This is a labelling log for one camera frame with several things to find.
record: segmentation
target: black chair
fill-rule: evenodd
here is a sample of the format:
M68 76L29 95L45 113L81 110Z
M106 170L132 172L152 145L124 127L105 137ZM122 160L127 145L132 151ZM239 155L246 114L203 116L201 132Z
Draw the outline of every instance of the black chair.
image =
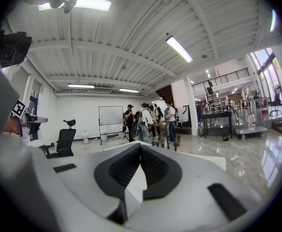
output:
M281 87L279 85L275 86L275 97L274 97L274 102L272 104L272 106L274 106L274 110L270 112L270 116L272 113L276 112L280 112L282 113L281 110L276 109L276 107L278 107L281 104L281 99L280 99L280 95L281 95Z
M70 121L64 120L64 122L68 124L69 129L60 130L59 139L57 141L57 153L50 154L48 151L48 148L54 146L53 143L51 145L44 145L40 147L46 153L47 159L74 156L71 147L76 134L76 129L72 129L72 126L75 125L75 119Z

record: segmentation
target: black shirt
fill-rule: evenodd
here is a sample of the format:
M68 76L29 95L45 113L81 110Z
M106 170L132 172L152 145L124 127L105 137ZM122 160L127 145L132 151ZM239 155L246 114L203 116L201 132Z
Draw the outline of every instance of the black shirt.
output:
M132 124L133 123L133 115L131 114L129 117L126 118L127 124Z

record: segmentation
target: tiled floor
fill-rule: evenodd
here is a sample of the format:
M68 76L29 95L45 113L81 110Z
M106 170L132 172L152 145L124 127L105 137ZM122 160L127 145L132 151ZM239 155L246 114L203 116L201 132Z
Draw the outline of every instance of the tiled floor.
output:
M127 142L127 139L118 137L109 138L102 145L99 139L86 145L83 141L75 141L72 151L75 155L91 154ZM182 135L178 151L225 157L226 171L255 189L263 199L270 195L273 186L282 176L282 134L273 130L269 130L265 137L245 140L233 137L227 142L221 136L209 136L205 139ZM231 161L234 156L238 156L238 159Z

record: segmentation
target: balcony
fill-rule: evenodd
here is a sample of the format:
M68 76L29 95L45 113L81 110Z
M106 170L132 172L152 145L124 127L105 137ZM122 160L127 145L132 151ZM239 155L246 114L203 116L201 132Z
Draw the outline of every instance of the balcony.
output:
M249 76L250 75L248 73L248 68L245 68L236 72L228 73L226 75L208 79L202 83L194 84L192 85L192 88L194 92L200 92L200 91L204 91L207 87L209 87L208 81L210 81L213 84L213 88L214 88L215 86L226 84Z

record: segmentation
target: fluorescent light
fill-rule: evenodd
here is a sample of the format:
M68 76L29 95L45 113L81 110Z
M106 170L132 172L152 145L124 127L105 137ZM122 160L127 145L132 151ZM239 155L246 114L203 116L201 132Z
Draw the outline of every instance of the fluorescent light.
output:
M75 8L87 8L87 9L94 9L94 10L102 10L108 11L112 2L107 0L77 0ZM38 5L38 10L49 10L52 9L49 5L49 2Z
M276 13L274 10L272 10L272 21L271 21L271 26L270 26L270 32L274 30L275 24L276 24Z
M188 63L193 61L193 58L189 55L189 53L185 50L184 47L180 43L177 42L176 39L174 39L173 36L168 38L166 42L174 48Z
M94 86L93 86L93 85L83 85L83 84L68 84L68 87L94 88Z
M124 89L124 88L120 88L119 90L122 91L122 92L131 92L131 93L138 93L139 92L137 90Z

